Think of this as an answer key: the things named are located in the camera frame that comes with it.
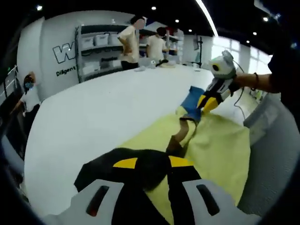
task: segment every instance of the white table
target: white table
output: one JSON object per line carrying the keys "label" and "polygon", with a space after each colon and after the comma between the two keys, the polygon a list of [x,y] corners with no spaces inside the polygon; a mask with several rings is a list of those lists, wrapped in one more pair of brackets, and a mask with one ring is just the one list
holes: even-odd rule
{"label": "white table", "polygon": [[[210,71],[180,65],[128,70],[46,99],[32,125],[25,155],[25,186],[33,209],[41,217],[64,211],[77,193],[73,183],[83,164],[174,112],[191,85],[206,89],[212,78]],[[215,111],[228,116],[233,110],[239,111],[228,100]]]}

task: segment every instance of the blue fabric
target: blue fabric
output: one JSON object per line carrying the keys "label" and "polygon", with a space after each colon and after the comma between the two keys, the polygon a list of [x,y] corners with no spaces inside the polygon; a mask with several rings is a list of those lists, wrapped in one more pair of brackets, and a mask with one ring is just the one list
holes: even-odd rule
{"label": "blue fabric", "polygon": [[201,120],[201,109],[197,109],[197,104],[200,96],[203,94],[203,89],[191,86],[189,94],[181,104],[181,106],[187,111],[185,116],[193,118],[197,122]]}

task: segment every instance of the white wall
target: white wall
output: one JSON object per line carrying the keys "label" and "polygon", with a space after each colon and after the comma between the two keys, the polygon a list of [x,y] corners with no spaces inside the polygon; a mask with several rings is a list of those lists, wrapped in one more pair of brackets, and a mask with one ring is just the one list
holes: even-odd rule
{"label": "white wall", "polygon": [[[24,77],[34,71],[37,82],[43,85],[43,72],[41,69],[41,31],[44,23],[44,18],[40,18],[35,22],[25,27],[19,39],[17,52],[18,79],[23,84]],[[44,96],[43,88],[39,88],[39,95]]]}
{"label": "white wall", "polygon": [[112,19],[114,24],[125,25],[132,17],[132,14],[114,11],[82,11],[33,22],[23,29],[19,40],[17,65],[20,75],[24,78],[29,71],[36,73],[42,99],[78,84],[75,69],[56,75],[57,71],[76,66],[75,44],[72,45],[75,28],[80,24],[112,24]]}

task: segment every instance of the black sleeve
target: black sleeve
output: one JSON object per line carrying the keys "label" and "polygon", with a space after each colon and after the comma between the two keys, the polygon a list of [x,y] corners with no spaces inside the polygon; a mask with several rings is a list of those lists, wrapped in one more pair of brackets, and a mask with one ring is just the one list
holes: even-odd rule
{"label": "black sleeve", "polygon": [[291,42],[281,42],[268,66],[272,72],[270,83],[275,90],[281,92],[282,103],[289,109],[290,106],[295,107],[300,83],[299,50],[297,47],[293,48]]}

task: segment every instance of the white shirt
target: white shirt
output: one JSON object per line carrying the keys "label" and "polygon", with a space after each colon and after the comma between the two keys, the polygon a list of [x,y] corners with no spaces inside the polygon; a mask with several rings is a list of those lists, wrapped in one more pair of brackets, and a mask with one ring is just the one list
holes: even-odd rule
{"label": "white shirt", "polygon": [[38,89],[36,85],[29,89],[26,94],[24,93],[20,101],[25,103],[27,112],[30,112],[37,104],[40,104],[41,101],[38,97]]}
{"label": "white shirt", "polygon": [[167,49],[165,41],[156,35],[148,37],[147,45],[149,46],[148,57],[156,60],[163,60],[163,49]]}
{"label": "white shirt", "polygon": [[129,47],[131,48],[132,51],[127,55],[122,54],[120,60],[130,62],[130,63],[137,63],[140,58],[140,53],[139,53],[139,43],[135,35],[135,27],[133,25],[128,26],[125,30],[123,30],[119,34],[119,37],[128,42]]}

